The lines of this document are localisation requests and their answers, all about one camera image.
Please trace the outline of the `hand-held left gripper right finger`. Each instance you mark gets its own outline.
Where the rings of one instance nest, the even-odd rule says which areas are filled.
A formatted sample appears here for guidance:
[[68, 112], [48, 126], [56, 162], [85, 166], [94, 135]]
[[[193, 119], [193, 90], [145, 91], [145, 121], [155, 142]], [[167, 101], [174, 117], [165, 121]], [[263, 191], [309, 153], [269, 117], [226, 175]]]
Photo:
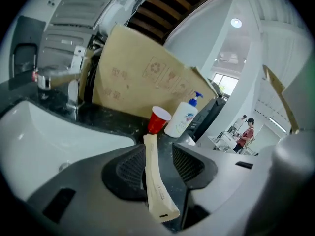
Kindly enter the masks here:
[[193, 203], [208, 216], [182, 230], [181, 236], [249, 236], [254, 209], [267, 184], [271, 152], [259, 156], [223, 153], [184, 143], [174, 149], [204, 164], [189, 185]]

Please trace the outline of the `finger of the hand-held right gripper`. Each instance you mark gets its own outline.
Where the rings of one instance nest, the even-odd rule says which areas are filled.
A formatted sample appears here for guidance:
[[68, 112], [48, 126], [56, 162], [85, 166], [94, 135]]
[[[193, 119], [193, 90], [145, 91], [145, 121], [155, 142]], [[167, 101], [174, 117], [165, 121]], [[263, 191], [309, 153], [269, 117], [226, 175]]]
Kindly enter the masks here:
[[270, 233], [315, 172], [315, 134], [301, 131], [279, 142], [271, 154], [267, 180], [246, 226], [246, 235]]
[[314, 130], [315, 68], [304, 67], [284, 90], [283, 96], [297, 121], [298, 127]]

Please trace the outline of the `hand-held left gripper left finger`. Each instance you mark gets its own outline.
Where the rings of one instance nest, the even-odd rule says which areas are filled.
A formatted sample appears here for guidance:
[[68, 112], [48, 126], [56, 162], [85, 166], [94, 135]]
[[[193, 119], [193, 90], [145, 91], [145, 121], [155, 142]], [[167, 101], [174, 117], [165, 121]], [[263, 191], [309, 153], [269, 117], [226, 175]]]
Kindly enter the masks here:
[[146, 204], [145, 166], [143, 144], [82, 159], [27, 202], [64, 236], [167, 236]]

